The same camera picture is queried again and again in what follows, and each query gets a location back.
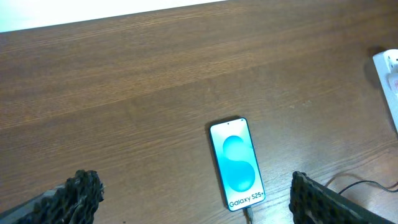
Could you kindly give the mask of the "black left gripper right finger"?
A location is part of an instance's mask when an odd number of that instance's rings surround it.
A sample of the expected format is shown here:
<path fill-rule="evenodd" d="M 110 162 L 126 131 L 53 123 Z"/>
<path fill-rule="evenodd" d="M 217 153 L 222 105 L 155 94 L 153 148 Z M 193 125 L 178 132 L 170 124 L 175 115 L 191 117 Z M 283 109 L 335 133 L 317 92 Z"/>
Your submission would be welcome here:
<path fill-rule="evenodd" d="M 289 209 L 294 224 L 394 224 L 299 171 L 292 174 Z"/>

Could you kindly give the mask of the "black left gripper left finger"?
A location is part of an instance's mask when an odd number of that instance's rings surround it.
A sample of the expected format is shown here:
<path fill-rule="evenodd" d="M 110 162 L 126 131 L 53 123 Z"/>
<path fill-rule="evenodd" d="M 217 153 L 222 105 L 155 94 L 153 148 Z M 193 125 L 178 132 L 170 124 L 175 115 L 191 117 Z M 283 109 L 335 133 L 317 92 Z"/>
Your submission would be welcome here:
<path fill-rule="evenodd" d="M 72 178 L 44 193 L 1 213 L 8 224 L 93 224 L 104 185 L 94 170 L 78 170 Z"/>

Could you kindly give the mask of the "blue Galaxy smartphone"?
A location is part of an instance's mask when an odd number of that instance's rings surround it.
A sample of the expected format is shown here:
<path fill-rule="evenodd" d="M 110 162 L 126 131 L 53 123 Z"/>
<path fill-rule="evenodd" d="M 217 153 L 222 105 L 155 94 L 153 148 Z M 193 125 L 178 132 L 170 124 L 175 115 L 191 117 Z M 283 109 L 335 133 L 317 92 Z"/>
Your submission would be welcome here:
<path fill-rule="evenodd" d="M 266 193 L 247 119 L 212 124 L 209 135 L 228 210 L 263 201 Z"/>

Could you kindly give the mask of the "white power strip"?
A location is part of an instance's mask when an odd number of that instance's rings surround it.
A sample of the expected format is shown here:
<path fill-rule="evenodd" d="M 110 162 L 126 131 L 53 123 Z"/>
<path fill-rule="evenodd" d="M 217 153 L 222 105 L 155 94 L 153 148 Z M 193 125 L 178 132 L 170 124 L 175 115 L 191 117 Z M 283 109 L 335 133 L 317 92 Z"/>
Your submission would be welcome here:
<path fill-rule="evenodd" d="M 389 49 L 374 55 L 373 62 L 397 130 L 397 49 Z"/>

